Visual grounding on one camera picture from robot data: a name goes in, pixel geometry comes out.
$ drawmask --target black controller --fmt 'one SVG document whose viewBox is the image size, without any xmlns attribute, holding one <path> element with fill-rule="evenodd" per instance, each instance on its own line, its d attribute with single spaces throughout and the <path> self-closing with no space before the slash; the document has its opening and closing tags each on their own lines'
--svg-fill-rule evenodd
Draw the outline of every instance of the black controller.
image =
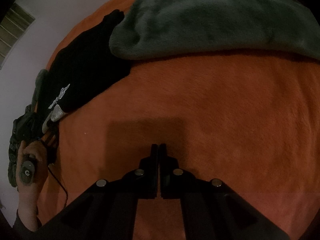
<svg viewBox="0 0 320 240">
<path fill-rule="evenodd" d="M 20 168 L 20 180 L 23 185 L 30 186 L 36 173 L 37 159 L 33 154 L 24 154 Z"/>
</svg>

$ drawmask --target black sleeve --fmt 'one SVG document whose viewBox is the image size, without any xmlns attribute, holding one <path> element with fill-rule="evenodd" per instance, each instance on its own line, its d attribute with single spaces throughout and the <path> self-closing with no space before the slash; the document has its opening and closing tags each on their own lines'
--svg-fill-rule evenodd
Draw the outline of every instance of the black sleeve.
<svg viewBox="0 0 320 240">
<path fill-rule="evenodd" d="M 38 227 L 41 227 L 42 224 L 38 218 L 37 218 L 37 222 L 38 222 Z M 33 232 L 30 231 L 28 228 L 26 228 L 24 224 L 21 222 L 20 217 L 18 215 L 18 211 L 17 211 L 16 221 L 14 222 L 14 225 L 13 225 L 13 229 L 18 234 L 18 236 L 20 236 L 22 240 L 32 239 Z"/>
</svg>

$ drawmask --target orange fleece surface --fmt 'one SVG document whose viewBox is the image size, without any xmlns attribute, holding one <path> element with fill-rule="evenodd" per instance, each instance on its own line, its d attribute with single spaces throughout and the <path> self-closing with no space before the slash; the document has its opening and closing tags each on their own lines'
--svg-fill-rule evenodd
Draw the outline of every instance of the orange fleece surface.
<svg viewBox="0 0 320 240">
<path fill-rule="evenodd" d="M 111 0 L 84 19 L 56 53 L 114 9 Z M 152 143 L 198 178 L 220 178 L 292 240 L 320 207 L 320 64 L 262 50 L 197 53 L 136 62 L 114 84 L 60 122 L 53 172 L 71 203 L 98 179 L 120 179 Z M 39 218 L 46 223 L 65 194 L 49 175 Z M 141 200 L 134 239 L 184 239 L 177 200 Z"/>
</svg>

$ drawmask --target black cable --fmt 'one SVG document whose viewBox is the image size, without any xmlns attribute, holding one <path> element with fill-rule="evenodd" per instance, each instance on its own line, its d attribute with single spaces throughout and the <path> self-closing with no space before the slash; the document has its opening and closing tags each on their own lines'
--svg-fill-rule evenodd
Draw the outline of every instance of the black cable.
<svg viewBox="0 0 320 240">
<path fill-rule="evenodd" d="M 52 171 L 50 170 L 50 168 L 48 167 L 49 172 L 51 173 L 51 175 L 55 178 L 55 180 L 58 182 L 58 184 L 60 185 L 60 187 L 62 187 L 63 191 L 66 193 L 66 201 L 63 205 L 63 208 L 65 208 L 67 206 L 67 201 L 68 201 L 68 192 L 66 191 L 66 189 L 63 187 L 63 185 L 60 183 L 60 181 L 57 179 L 57 177 L 52 173 Z"/>
</svg>

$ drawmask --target silver screw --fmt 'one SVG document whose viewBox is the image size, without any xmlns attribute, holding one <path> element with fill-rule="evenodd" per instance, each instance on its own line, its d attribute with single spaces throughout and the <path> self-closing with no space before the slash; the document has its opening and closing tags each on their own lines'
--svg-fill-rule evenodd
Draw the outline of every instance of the silver screw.
<svg viewBox="0 0 320 240">
<path fill-rule="evenodd" d="M 104 180 L 104 179 L 99 179 L 99 180 L 96 182 L 96 185 L 97 185 L 98 187 L 104 187 L 106 184 L 107 184 L 107 181 Z"/>
<path fill-rule="evenodd" d="M 213 179 L 211 180 L 211 184 L 214 187 L 220 187 L 222 185 L 222 181 L 220 179 Z"/>
<path fill-rule="evenodd" d="M 134 174 L 136 174 L 137 176 L 142 176 L 144 174 L 144 170 L 142 169 L 136 169 L 134 171 Z"/>
<path fill-rule="evenodd" d="M 182 169 L 175 169 L 175 170 L 173 170 L 173 174 L 176 176 L 180 176 L 183 174 L 183 170 Z"/>
</svg>

